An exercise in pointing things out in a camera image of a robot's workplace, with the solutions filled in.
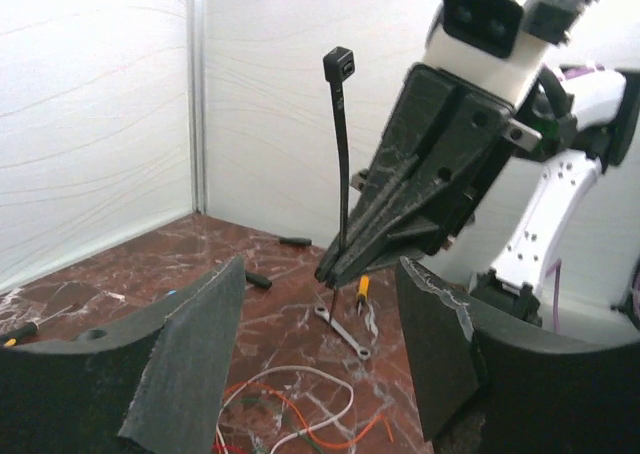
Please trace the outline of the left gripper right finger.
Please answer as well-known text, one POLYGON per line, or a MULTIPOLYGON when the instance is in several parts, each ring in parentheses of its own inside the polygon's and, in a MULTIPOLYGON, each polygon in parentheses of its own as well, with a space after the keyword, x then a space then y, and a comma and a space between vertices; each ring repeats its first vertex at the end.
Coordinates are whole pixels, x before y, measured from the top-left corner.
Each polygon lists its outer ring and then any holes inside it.
POLYGON ((398 309, 423 437, 438 453, 635 453, 639 346, 538 328, 402 258, 398 309))

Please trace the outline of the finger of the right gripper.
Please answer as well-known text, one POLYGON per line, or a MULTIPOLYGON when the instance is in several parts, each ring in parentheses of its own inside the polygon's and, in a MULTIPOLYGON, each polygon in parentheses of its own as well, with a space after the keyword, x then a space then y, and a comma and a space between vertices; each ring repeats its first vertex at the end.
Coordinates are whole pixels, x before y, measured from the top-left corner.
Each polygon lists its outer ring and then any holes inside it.
MULTIPOLYGON (((492 96, 460 88, 459 103, 442 137, 433 146, 426 164, 416 171, 418 185, 425 195, 409 205, 419 219, 411 223, 419 227, 423 221, 436 229, 433 241, 424 253, 434 254, 443 244, 453 224, 467 212, 463 193, 472 177, 486 163, 498 142, 498 130, 505 124, 505 105, 492 96)), ((329 282, 339 288, 348 282, 329 282)))
POLYGON ((421 257, 436 229, 420 218, 411 203, 426 193, 416 171, 426 164, 459 103, 460 82, 421 64, 412 66, 369 165, 359 200, 320 261, 320 282, 350 282, 384 269, 401 256, 421 257))

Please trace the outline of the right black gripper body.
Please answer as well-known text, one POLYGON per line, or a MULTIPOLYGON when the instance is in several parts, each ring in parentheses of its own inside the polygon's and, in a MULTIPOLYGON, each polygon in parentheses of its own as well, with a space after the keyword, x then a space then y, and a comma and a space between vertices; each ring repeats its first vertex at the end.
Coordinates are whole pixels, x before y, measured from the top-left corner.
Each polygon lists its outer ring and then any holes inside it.
POLYGON ((507 161, 511 157, 511 155, 516 150, 516 145, 505 139, 504 135, 507 131, 510 120, 514 116, 514 111, 512 107, 510 107, 506 102, 498 99, 496 96, 492 94, 488 94, 485 91, 472 86, 466 81, 462 81, 456 77, 456 80, 460 82, 460 88, 468 89, 473 91, 478 91, 487 96, 492 96, 497 100, 501 101, 505 105, 505 124, 503 127, 498 130, 498 142, 495 146, 495 149, 491 151, 489 158, 486 163, 481 166, 481 168, 476 172, 476 174, 472 177, 470 185, 465 188, 463 196, 465 200, 468 201, 467 212, 465 215, 461 216, 457 223, 453 224, 450 231, 447 232, 446 238, 443 244, 440 246, 440 249, 434 254, 424 253, 426 255, 432 256, 437 254, 443 247, 446 241, 449 238, 457 237, 462 228, 467 224, 468 220, 473 216, 473 213, 476 207, 479 205, 480 201, 483 199, 484 195, 488 191, 491 184, 495 181, 498 174, 506 165, 507 161))

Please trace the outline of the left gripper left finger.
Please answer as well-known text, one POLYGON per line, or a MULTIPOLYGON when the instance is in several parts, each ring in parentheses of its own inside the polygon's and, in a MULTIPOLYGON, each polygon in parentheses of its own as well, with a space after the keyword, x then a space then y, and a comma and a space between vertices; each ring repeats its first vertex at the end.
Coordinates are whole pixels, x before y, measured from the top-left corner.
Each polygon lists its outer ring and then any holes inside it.
POLYGON ((246 292, 234 257, 70 341, 1 352, 5 453, 208 453, 246 292))

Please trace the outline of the black zip tie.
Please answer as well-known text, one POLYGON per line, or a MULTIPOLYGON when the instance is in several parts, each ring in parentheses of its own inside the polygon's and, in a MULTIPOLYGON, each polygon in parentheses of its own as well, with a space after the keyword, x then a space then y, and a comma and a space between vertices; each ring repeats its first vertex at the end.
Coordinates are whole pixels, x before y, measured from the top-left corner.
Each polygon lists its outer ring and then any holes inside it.
POLYGON ((339 167, 339 232, 337 257, 347 242, 349 214, 349 145, 344 103, 344 82, 355 72, 354 54, 350 49, 336 46, 323 57, 326 82, 329 84, 339 167))

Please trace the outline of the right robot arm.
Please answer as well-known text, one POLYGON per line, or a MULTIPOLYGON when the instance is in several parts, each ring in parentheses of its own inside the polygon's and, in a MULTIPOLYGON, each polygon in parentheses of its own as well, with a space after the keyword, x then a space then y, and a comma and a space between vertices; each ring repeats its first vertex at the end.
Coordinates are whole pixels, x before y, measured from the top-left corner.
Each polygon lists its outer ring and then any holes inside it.
POLYGON ((363 171, 359 200, 320 261, 330 288, 433 256, 469 224, 513 158, 539 163, 536 189, 472 295, 538 324, 543 282, 582 198, 624 159, 639 118, 639 75, 600 65, 543 69, 524 104, 415 65, 363 171))

